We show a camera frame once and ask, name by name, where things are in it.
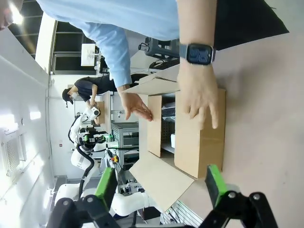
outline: open cardboard box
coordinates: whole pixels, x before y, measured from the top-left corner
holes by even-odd
[[[212,129],[208,110],[204,129],[200,130],[198,119],[191,120],[183,112],[181,93],[177,92],[178,71],[175,71],[176,67],[144,77],[138,86],[125,91],[149,96],[148,107],[153,121],[147,123],[148,152],[140,151],[140,159],[130,172],[163,211],[170,208],[194,180],[205,177],[208,164],[216,164],[221,170],[224,153],[225,90],[219,90],[218,128]],[[172,94],[176,118],[174,153],[162,149],[163,140],[170,138],[168,134],[172,133],[164,127],[167,124],[162,121],[162,105],[168,95],[172,98]]]

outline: watch face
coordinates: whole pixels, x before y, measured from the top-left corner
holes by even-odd
[[[209,65],[212,62],[212,47],[203,44],[190,44],[187,61],[193,64]]]

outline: face mask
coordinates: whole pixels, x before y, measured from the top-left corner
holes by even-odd
[[[72,98],[75,100],[76,97],[78,97],[78,94],[77,94],[77,93],[73,93],[73,94],[72,94]]]

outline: table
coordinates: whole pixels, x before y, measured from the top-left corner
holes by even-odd
[[[304,223],[303,40],[304,34],[266,38],[220,51],[214,62],[218,85],[227,90],[223,177],[244,195],[265,193],[279,227]],[[144,120],[139,132],[142,154]],[[212,209],[204,180],[196,180],[180,201],[203,219]],[[230,221],[227,227],[241,225]]]

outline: light blue shirt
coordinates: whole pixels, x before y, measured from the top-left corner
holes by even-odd
[[[81,29],[100,48],[115,86],[132,83],[124,28],[159,40],[179,37],[175,0],[37,0],[56,20]]]

